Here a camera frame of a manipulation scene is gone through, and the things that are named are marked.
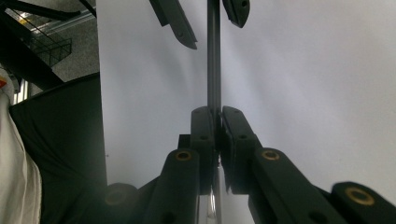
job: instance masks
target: metal rod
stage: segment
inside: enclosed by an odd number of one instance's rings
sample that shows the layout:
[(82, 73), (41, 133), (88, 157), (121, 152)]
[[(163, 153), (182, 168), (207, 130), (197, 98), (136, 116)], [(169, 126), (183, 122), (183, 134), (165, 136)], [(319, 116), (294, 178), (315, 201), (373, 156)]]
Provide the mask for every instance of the metal rod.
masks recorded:
[(87, 8), (95, 18), (97, 18), (95, 9), (87, 2), (87, 0), (79, 0), (79, 2), (82, 3), (82, 5), (84, 5), (84, 7)]
[(215, 136), (221, 130), (221, 68), (219, 0), (207, 0), (207, 105)]

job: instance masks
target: white surface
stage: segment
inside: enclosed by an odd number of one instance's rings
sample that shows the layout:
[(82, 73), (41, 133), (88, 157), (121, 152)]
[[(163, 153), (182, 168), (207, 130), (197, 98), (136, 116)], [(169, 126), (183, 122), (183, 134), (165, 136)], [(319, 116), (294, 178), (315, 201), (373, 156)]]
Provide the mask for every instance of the white surface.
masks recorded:
[[(206, 1), (180, 4), (196, 51), (149, 0), (97, 0), (109, 183), (157, 176), (206, 105)], [(223, 104), (313, 184), (351, 180), (396, 203), (396, 2), (251, 1), (242, 30), (221, 14)], [(228, 200), (224, 223), (251, 222)]]

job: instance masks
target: black metal bracket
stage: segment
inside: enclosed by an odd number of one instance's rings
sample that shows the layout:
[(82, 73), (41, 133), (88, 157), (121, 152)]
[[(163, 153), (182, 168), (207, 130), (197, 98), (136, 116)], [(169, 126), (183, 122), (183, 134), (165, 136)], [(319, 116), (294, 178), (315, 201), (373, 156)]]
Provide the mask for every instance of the black metal bracket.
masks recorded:
[(244, 27), (250, 12), (249, 0), (223, 0), (228, 19), (237, 27)]
[(176, 39), (190, 49), (197, 49), (195, 34), (178, 0), (149, 0), (161, 26), (170, 24)]

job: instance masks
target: black fabric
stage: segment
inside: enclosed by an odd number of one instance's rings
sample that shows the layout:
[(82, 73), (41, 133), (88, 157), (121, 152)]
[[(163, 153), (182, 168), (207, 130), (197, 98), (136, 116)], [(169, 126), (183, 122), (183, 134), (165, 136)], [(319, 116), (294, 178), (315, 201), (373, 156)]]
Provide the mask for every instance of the black fabric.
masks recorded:
[(42, 177), (41, 223), (78, 223), (106, 187), (99, 74), (9, 109)]

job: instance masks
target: brass screw insert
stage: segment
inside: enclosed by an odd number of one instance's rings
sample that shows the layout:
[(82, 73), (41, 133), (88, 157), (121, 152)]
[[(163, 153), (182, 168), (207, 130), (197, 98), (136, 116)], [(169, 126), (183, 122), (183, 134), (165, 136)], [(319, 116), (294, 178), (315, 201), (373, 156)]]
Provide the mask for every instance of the brass screw insert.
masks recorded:
[(279, 154), (277, 154), (276, 152), (274, 152), (272, 150), (265, 150), (262, 153), (262, 156), (268, 161), (277, 161), (280, 158)]
[(346, 189), (346, 196), (355, 203), (371, 206), (375, 203), (373, 196), (362, 189), (349, 187)]
[(192, 155), (189, 151), (180, 151), (176, 154), (176, 159), (178, 161), (189, 161), (191, 158)]

